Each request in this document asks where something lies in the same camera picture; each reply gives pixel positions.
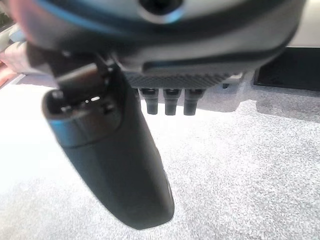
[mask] rubber grip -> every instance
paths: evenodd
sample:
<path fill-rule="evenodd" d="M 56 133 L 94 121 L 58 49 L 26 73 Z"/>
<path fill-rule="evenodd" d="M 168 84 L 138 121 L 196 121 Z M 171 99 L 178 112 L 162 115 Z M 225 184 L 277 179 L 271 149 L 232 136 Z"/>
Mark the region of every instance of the rubber grip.
<path fill-rule="evenodd" d="M 43 111 L 95 196 L 124 224 L 141 230 L 170 221 L 175 205 L 140 103 L 132 88 L 124 85 L 124 101 L 115 107 L 118 112 L 106 113 L 97 104 L 83 111 L 56 113 L 52 92 L 44 97 Z"/>

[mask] gray carpet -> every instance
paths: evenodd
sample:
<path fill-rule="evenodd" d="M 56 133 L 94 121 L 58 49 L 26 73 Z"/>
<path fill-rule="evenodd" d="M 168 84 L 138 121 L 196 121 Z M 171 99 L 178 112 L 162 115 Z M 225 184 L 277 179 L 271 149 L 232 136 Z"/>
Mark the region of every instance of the gray carpet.
<path fill-rule="evenodd" d="M 1 240 L 320 239 L 319 92 L 244 81 L 210 89 L 194 117 L 180 106 L 165 116 L 163 104 L 145 114 L 175 214 L 136 231 L 104 209 L 56 144 L 40 109 L 48 89 L 0 90 Z"/>

